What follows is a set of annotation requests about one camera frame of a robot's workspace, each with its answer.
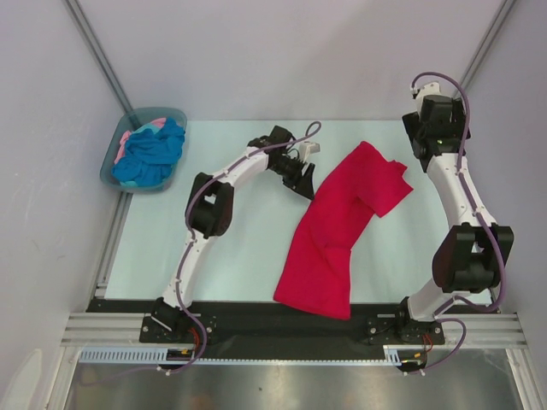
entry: blue towel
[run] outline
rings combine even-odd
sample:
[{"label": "blue towel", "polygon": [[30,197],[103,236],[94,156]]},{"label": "blue towel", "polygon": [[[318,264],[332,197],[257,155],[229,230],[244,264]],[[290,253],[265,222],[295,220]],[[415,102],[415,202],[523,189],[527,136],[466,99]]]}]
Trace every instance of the blue towel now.
[{"label": "blue towel", "polygon": [[185,129],[167,118],[158,132],[151,127],[140,130],[127,140],[126,154],[112,167],[112,175],[120,182],[134,181],[137,186],[158,185],[171,175],[182,156]]}]

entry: gray plastic basket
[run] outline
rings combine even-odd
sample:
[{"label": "gray plastic basket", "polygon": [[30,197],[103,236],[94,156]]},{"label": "gray plastic basket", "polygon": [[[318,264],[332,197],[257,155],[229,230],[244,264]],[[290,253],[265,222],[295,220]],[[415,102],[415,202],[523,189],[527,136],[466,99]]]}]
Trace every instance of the gray plastic basket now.
[{"label": "gray plastic basket", "polygon": [[120,140],[125,131],[135,131],[144,124],[147,124],[156,118],[171,117],[179,126],[182,126],[186,130],[186,116],[182,111],[176,108],[164,108],[164,107],[150,107],[150,108],[137,108],[132,112],[125,114],[121,117],[114,136],[110,142],[110,146],[106,155],[104,156],[103,166],[101,167],[101,181],[115,190],[123,190],[125,192],[131,192],[133,194],[143,192],[161,192],[166,190],[173,180],[174,173],[178,164],[173,165],[173,171],[168,178],[166,178],[161,184],[153,186],[123,186],[120,182],[112,176],[111,170],[114,166],[114,160],[118,155],[120,149]]}]

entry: red cloth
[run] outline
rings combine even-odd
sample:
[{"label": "red cloth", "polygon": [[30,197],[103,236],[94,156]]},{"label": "red cloth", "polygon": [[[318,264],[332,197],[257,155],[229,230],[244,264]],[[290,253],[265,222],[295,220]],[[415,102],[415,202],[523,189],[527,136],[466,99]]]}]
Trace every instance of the red cloth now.
[{"label": "red cloth", "polygon": [[406,166],[360,143],[318,189],[294,233],[273,299],[310,313],[350,318],[351,248],[370,219],[411,191]]}]

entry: white wall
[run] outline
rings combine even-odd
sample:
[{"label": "white wall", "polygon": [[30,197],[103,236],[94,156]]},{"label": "white wall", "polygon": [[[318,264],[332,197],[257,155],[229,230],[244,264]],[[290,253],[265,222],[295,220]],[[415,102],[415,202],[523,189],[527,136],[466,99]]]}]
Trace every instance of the white wall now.
[{"label": "white wall", "polygon": [[547,384],[547,2],[519,2],[470,91],[473,180],[511,225],[506,307],[521,318]]},{"label": "white wall", "polygon": [[81,2],[137,107],[380,120],[409,109],[417,73],[460,78],[501,0]]},{"label": "white wall", "polygon": [[115,205],[98,172],[121,110],[60,0],[0,2],[0,56],[0,397],[36,348],[43,395]]}]

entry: white table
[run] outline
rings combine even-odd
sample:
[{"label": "white table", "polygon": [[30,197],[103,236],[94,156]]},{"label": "white table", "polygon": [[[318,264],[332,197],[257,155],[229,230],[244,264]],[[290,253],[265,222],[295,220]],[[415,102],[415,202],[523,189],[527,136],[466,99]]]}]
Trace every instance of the white table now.
[{"label": "white table", "polygon": [[[274,125],[303,135],[308,121],[190,121],[185,153],[173,185],[163,193],[134,195],[121,234],[105,297],[156,299],[179,263],[186,235],[184,212],[199,172],[212,173],[235,160],[247,143]],[[400,302],[431,278],[432,257],[448,231],[444,210],[401,121],[324,121],[314,141],[321,152],[314,185],[362,141],[387,160],[408,166],[414,188],[384,218],[373,217],[352,251],[351,301]],[[309,201],[285,188],[274,172],[260,174],[234,201],[232,224],[198,273],[195,300],[270,302],[292,234]],[[488,292],[476,296],[488,302]]]}]

